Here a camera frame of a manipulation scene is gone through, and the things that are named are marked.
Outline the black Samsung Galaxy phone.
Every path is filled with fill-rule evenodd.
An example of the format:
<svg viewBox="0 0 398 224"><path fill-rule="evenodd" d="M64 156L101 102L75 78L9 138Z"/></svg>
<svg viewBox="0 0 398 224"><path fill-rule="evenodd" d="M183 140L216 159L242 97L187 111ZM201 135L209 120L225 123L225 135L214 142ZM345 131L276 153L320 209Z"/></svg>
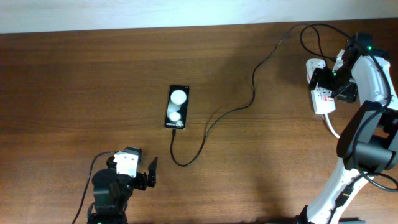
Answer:
<svg viewBox="0 0 398 224"><path fill-rule="evenodd" d="M167 129L185 129L187 125L187 110L190 87L170 85L167 98L167 109L164 127Z"/></svg>

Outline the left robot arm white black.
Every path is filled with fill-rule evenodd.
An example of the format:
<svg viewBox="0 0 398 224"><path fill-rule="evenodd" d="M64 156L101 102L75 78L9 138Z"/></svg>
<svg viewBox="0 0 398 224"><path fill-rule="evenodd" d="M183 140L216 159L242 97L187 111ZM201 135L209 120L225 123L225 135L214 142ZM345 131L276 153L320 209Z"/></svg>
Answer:
<svg viewBox="0 0 398 224"><path fill-rule="evenodd" d="M148 173L137 173L135 177L116 172L116 162L111 156L106 161L106 169L98 171L92 178L95 201L87 211L88 224L125 224L126 209L134 190L145 191L155 187L156 157L148 166Z"/></svg>

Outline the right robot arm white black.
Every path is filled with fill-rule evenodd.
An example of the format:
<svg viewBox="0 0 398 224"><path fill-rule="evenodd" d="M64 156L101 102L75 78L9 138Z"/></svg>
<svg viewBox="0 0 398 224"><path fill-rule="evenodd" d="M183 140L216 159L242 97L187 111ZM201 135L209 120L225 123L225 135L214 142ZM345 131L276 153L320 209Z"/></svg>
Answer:
<svg viewBox="0 0 398 224"><path fill-rule="evenodd" d="M359 110L338 135L338 162L320 195L303 208L296 223L341 223L340 217L359 191L397 164L397 97L389 75L388 54L358 46L341 50L329 69L322 59L306 62L315 114L326 123L335 99Z"/></svg>

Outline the white USB charger adapter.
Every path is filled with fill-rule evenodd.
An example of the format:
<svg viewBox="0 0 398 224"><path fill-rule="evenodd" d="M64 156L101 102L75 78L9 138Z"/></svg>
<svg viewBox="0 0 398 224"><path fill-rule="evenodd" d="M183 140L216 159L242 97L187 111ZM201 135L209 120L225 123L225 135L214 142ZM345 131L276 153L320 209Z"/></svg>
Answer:
<svg viewBox="0 0 398 224"><path fill-rule="evenodd" d="M308 83L311 82L313 73L316 68L324 68L326 66L326 62L322 59L311 58L306 62L306 69L307 69L307 81Z"/></svg>

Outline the white power strip red switches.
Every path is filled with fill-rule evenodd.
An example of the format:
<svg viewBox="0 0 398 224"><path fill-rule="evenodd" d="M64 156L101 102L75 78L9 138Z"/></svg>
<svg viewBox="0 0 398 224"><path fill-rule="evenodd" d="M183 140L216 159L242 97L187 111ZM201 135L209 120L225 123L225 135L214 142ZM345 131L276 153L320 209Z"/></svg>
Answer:
<svg viewBox="0 0 398 224"><path fill-rule="evenodd" d="M315 114L324 115L336 110L335 101L330 97L331 91L318 86L310 91Z"/></svg>

